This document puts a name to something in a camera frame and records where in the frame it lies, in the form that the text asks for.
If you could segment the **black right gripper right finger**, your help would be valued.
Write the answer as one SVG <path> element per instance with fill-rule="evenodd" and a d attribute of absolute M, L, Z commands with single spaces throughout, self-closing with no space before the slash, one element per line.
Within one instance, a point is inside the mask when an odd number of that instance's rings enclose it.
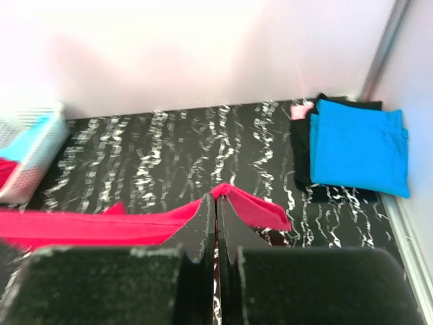
<path fill-rule="evenodd" d="M 217 203 L 223 324 L 423 324 L 398 262 L 382 249 L 271 246 Z"/>

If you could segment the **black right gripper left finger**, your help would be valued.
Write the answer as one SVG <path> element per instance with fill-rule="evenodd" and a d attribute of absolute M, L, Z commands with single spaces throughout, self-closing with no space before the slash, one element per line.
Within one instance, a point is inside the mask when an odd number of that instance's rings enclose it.
<path fill-rule="evenodd" d="M 52 246 L 28 257 L 2 324 L 211 324 L 216 207 L 158 246 Z"/>

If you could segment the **red t-shirt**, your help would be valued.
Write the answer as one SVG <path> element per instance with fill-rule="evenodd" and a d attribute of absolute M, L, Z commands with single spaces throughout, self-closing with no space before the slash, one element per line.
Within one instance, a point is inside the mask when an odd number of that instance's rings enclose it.
<path fill-rule="evenodd" d="M 237 215 L 249 226 L 279 231 L 292 229 L 285 210 L 278 204 L 227 183 L 210 192 L 212 202 L 221 196 L 230 199 Z M 98 215 L 3 209 L 1 240 L 23 251 L 51 245 L 159 245 L 192 219 L 203 203 L 203 199 L 198 199 L 171 211 L 147 215 L 130 215 L 121 202 Z"/>

